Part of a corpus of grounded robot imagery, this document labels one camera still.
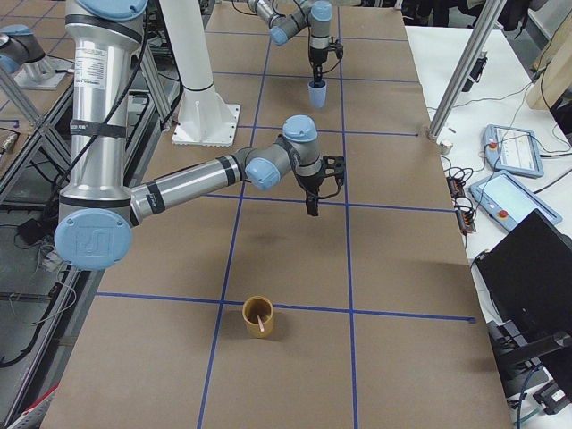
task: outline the black monitor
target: black monitor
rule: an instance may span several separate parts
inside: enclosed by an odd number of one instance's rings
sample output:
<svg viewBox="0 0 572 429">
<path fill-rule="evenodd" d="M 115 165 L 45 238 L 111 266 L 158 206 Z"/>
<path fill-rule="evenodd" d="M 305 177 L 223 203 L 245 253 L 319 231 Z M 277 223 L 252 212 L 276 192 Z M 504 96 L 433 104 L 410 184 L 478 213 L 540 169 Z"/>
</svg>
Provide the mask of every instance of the black monitor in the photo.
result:
<svg viewBox="0 0 572 429">
<path fill-rule="evenodd" d="M 511 320 L 527 342 L 537 345 L 534 354 L 572 399 L 572 348 L 567 347 L 572 335 L 570 238 L 534 210 L 475 263 L 500 317 Z M 562 335 L 568 338 L 562 341 Z M 562 347 L 546 348 L 551 342 L 562 342 Z"/>
</svg>

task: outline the stick inside cup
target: stick inside cup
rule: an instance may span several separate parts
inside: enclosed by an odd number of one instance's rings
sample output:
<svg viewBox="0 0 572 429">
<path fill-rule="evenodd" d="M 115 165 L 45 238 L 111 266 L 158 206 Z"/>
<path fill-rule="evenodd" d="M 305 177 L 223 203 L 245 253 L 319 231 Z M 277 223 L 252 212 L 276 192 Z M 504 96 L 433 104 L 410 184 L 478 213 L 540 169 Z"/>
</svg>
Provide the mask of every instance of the stick inside cup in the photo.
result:
<svg viewBox="0 0 572 429">
<path fill-rule="evenodd" d="M 260 318 L 260 315 L 257 315 L 257 319 L 258 319 L 258 327 L 260 328 L 260 332 L 264 332 L 265 326 L 262 324 L 262 319 Z"/>
</svg>

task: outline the blue box device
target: blue box device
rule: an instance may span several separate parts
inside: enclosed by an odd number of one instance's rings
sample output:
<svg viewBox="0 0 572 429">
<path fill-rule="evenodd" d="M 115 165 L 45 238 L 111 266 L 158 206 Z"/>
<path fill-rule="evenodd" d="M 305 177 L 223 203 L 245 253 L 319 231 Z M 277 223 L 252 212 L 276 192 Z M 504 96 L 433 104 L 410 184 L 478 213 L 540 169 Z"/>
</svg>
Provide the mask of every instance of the blue box device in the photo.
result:
<svg viewBox="0 0 572 429">
<path fill-rule="evenodd" d="M 555 225 L 562 221 L 556 211 L 509 172 L 496 172 L 469 187 L 476 203 L 507 231 L 512 231 L 530 212 L 539 209 Z"/>
<path fill-rule="evenodd" d="M 520 176 L 544 176 L 537 139 L 530 130 L 487 125 L 483 135 L 484 155 L 494 170 Z"/>
</svg>

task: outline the yellow cup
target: yellow cup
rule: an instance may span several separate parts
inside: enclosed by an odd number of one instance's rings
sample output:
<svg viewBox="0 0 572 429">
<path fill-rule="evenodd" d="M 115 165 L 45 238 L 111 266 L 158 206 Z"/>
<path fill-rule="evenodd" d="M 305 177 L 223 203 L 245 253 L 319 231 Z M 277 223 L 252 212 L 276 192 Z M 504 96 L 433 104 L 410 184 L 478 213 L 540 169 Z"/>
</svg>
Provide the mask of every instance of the yellow cup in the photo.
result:
<svg viewBox="0 0 572 429">
<path fill-rule="evenodd" d="M 266 297 L 250 297 L 242 306 L 242 318 L 255 338 L 265 338 L 274 329 L 274 308 Z"/>
</svg>

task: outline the robotic arm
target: robotic arm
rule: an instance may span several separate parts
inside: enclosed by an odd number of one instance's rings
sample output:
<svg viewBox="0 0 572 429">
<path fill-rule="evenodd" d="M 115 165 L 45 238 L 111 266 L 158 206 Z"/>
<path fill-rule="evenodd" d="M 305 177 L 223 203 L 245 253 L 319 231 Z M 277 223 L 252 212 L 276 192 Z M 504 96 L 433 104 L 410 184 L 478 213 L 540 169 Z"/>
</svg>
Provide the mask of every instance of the robotic arm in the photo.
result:
<svg viewBox="0 0 572 429">
<path fill-rule="evenodd" d="M 238 181 L 270 189 L 289 171 L 306 193 L 307 212 L 317 215 L 319 188 L 333 177 L 344 183 L 342 157 L 321 156 L 314 122 L 296 115 L 266 149 L 233 155 L 174 172 L 134 189 L 122 184 L 127 104 L 118 96 L 130 81 L 130 57 L 143 38 L 147 0 L 68 0 L 66 29 L 76 42 L 71 122 L 73 168 L 60 192 L 55 247 L 79 269 L 100 270 L 119 262 L 131 242 L 131 226 L 150 215 Z"/>
<path fill-rule="evenodd" d="M 12 74 L 22 65 L 35 82 L 55 75 L 54 66 L 28 27 L 15 24 L 1 28 L 0 67 Z"/>
<path fill-rule="evenodd" d="M 284 45 L 309 26 L 308 61 L 314 78 L 308 83 L 308 93 L 314 107 L 323 107 L 326 94 L 323 64 L 328 61 L 330 52 L 335 52 L 338 61 L 343 57 L 343 45 L 330 37 L 332 4 L 325 0 L 302 0 L 297 3 L 295 13 L 284 16 L 276 11 L 272 1 L 248 0 L 248 7 L 268 25 L 270 37 L 277 46 Z"/>
</svg>

